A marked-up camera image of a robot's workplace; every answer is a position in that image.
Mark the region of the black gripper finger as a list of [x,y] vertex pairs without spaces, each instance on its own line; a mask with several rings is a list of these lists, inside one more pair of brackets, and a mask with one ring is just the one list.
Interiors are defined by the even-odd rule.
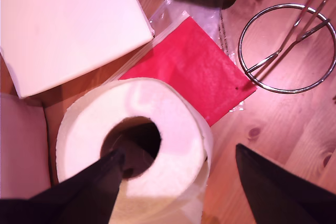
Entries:
[[257,223],[335,223],[335,194],[243,144],[236,145],[236,164]]
[[108,223],[122,181],[124,162],[123,151],[112,151],[29,202],[39,207],[44,223]]

